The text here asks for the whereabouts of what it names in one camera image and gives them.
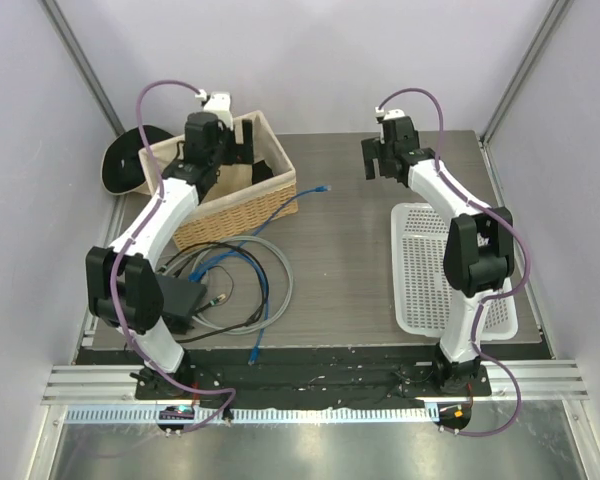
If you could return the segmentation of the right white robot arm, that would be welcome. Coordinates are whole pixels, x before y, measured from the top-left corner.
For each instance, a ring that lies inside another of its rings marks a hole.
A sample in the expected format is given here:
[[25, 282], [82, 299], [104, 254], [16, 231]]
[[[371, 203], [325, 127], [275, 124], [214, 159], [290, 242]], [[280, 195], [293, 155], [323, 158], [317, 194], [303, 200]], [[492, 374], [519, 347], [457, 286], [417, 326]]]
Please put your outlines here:
[[510, 211], [491, 208], [471, 194], [420, 145], [410, 117], [399, 109], [376, 112], [380, 133], [361, 142], [365, 175], [394, 179], [420, 195], [447, 227], [443, 273], [453, 290], [450, 319], [438, 341], [431, 371], [445, 395], [478, 377], [480, 343], [492, 296], [502, 293], [514, 271]]

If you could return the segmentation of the wicker basket with liner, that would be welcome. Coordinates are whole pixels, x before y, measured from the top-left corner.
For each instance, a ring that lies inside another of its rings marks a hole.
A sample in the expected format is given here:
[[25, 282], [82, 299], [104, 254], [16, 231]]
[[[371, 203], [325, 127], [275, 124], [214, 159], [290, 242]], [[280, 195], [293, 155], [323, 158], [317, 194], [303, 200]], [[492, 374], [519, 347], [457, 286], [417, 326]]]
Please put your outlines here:
[[[264, 160], [273, 176], [259, 183], [234, 187], [232, 181], [225, 179], [234, 177], [235, 168], [221, 166], [216, 184], [171, 237], [179, 247], [191, 246], [194, 240], [232, 236], [254, 227], [295, 192], [295, 168], [262, 112], [238, 119], [253, 121], [254, 160]], [[141, 138], [144, 148], [139, 157], [152, 198], [159, 186], [160, 173], [171, 162], [183, 159], [184, 134], [155, 144], [148, 143], [145, 133]]]

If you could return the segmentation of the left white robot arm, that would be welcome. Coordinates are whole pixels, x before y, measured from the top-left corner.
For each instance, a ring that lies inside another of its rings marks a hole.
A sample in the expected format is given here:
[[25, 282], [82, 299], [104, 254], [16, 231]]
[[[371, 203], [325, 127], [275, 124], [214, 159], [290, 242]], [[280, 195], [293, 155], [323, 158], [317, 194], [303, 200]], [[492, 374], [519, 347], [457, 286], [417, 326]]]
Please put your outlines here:
[[184, 158], [160, 173], [159, 186], [130, 227], [108, 247], [87, 253], [90, 312], [121, 332], [127, 345], [158, 376], [170, 398], [193, 385], [185, 351], [162, 318], [164, 296], [155, 266], [175, 231], [216, 184], [219, 169], [235, 159], [235, 134], [215, 113], [191, 114], [185, 123]]

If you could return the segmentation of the black network switch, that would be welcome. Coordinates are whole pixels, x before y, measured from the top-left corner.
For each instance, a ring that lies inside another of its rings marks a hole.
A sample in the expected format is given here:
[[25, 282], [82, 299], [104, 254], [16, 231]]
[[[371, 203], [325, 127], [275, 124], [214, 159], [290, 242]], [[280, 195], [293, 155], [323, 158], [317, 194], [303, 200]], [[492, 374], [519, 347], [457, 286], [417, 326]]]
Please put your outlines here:
[[162, 318], [169, 326], [190, 328], [194, 312], [202, 306], [207, 294], [204, 284], [166, 275], [157, 275], [164, 305]]

